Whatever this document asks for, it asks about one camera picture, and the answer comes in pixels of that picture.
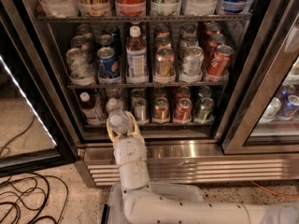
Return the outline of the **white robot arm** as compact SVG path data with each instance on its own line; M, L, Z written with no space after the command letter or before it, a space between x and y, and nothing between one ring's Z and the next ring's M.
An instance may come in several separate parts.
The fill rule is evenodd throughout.
M123 209L131 224L299 224L299 203L179 202L151 190L147 148L139 126L128 111L114 110L107 118L120 172Z

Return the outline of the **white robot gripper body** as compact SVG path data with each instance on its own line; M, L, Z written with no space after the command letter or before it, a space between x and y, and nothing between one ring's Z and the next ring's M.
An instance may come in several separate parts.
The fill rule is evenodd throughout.
M114 144L114 157L125 191L150 187L147 148L142 137L125 137Z

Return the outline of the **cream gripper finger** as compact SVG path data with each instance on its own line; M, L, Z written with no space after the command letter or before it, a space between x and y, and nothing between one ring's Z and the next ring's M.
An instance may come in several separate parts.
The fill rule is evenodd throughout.
M141 135L141 131L140 131L139 126L135 120L134 115L129 111L126 111L125 114L133 125L133 129L127 133L127 136L130 138L134 138L135 140L139 141L141 144L144 144L145 140L144 140L143 136Z
M120 136L118 134L114 134L112 128L109 125L109 122L107 122L107 134L113 144L118 143Z

